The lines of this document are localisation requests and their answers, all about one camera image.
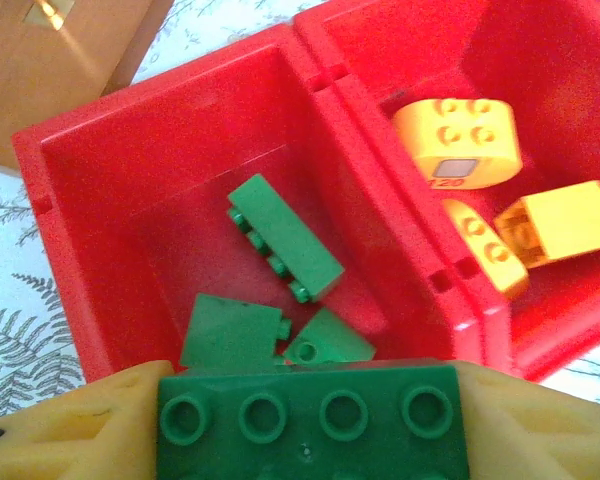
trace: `red plastic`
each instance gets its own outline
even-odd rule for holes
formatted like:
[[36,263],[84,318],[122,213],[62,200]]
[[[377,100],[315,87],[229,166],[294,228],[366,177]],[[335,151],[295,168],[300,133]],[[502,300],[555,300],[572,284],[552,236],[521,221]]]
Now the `red plastic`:
[[329,80],[278,26],[14,137],[87,380],[177,363],[198,292],[295,302],[226,216],[261,172],[343,263],[324,303],[378,358],[484,363],[476,308]]
[[[295,29],[472,299],[485,364],[539,380],[600,343],[600,252],[531,271],[509,306],[439,202],[458,198],[492,220],[522,195],[600,180],[600,1],[333,0],[296,17]],[[439,97],[509,102],[522,172],[484,190],[428,189],[388,118]]]

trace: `red storage bin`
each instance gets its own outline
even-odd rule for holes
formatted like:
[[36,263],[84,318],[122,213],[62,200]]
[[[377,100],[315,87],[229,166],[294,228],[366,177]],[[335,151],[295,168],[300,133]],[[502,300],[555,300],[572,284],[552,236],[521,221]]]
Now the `red storage bin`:
[[[491,221],[520,196],[600,180],[600,1],[333,0],[295,28],[482,312],[486,365],[539,380],[600,343],[600,252],[532,270],[529,290],[507,305],[440,205],[457,198]],[[515,178],[484,190],[427,187],[389,119],[445,97],[513,106],[524,161]]]
[[226,215],[260,172],[344,264],[378,358],[484,363],[475,306],[328,77],[278,26],[14,137],[87,380],[174,363],[198,292],[299,305]]

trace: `green brick stud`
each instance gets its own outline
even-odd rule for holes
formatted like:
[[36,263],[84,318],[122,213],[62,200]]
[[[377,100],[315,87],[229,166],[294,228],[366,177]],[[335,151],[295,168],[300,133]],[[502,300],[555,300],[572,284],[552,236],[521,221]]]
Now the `green brick stud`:
[[291,335],[282,310],[199,294],[184,341],[184,367],[243,368],[281,363],[278,340]]
[[229,217],[289,288],[298,302],[315,302],[336,284],[344,268],[262,175],[229,194]]
[[468,480],[456,370],[199,369],[158,387],[159,480]]
[[376,349],[330,310],[323,308],[284,352],[292,363],[317,365],[330,362],[364,362]]

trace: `printed number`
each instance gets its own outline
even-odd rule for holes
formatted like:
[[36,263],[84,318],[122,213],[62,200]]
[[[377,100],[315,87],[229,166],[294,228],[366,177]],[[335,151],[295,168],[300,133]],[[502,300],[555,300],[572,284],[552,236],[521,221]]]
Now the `printed number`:
[[441,178],[429,180],[430,187],[459,187],[464,183],[464,178]]

